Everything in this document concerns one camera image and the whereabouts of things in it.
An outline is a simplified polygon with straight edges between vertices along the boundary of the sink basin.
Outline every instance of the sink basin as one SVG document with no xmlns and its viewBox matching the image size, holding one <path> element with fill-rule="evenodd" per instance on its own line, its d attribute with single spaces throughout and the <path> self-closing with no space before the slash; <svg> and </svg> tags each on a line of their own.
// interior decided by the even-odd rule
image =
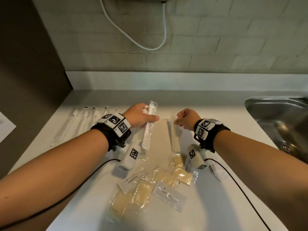
<svg viewBox="0 0 308 231">
<path fill-rule="evenodd" d="M 308 99 L 253 98 L 245 106 L 279 150 L 308 163 Z"/>
</svg>

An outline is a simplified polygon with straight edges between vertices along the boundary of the wrist strap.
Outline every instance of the wrist strap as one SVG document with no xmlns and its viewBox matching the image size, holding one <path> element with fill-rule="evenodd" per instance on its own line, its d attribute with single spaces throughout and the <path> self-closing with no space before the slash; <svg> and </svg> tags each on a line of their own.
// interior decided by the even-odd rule
<svg viewBox="0 0 308 231">
<path fill-rule="evenodd" d="M 200 119 L 194 126 L 194 139 L 200 143 L 200 147 L 210 152 L 215 152 L 213 142 L 217 133 L 222 130 L 230 130 L 222 122 L 215 119 Z"/>
<path fill-rule="evenodd" d="M 132 133 L 130 127 L 130 123 L 122 114 L 114 113 L 104 115 L 91 130 L 101 131 L 108 141 L 108 151 L 115 151 L 116 146 L 125 147 L 125 141 Z"/>
</svg>

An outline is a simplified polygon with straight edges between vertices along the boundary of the brick wall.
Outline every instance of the brick wall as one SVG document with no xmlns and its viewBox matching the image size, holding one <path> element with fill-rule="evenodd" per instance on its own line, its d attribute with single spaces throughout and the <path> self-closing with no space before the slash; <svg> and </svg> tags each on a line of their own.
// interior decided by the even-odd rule
<svg viewBox="0 0 308 231">
<path fill-rule="evenodd" d="M 99 0 L 33 0 L 66 70 L 308 72 L 308 0 L 171 0 L 154 52 Z M 160 3 L 104 0 L 137 42 L 163 40 Z"/>
</svg>

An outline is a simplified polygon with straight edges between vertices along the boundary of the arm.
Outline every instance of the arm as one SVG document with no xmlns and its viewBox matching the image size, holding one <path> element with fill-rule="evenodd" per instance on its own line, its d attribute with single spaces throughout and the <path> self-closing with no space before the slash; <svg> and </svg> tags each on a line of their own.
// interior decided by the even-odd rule
<svg viewBox="0 0 308 231">
<path fill-rule="evenodd" d="M 123 115 L 138 127 L 158 116 L 142 112 L 145 104 L 130 107 Z M 98 130 L 63 143 L 34 158 L 0 180 L 0 226 L 28 217 L 64 198 L 95 169 L 108 150 Z"/>
<path fill-rule="evenodd" d="M 175 124 L 193 131 L 200 116 L 190 109 Z M 308 165 L 264 143 L 228 130 L 214 138 L 214 149 L 245 185 L 291 230 L 307 230 Z"/>
</svg>

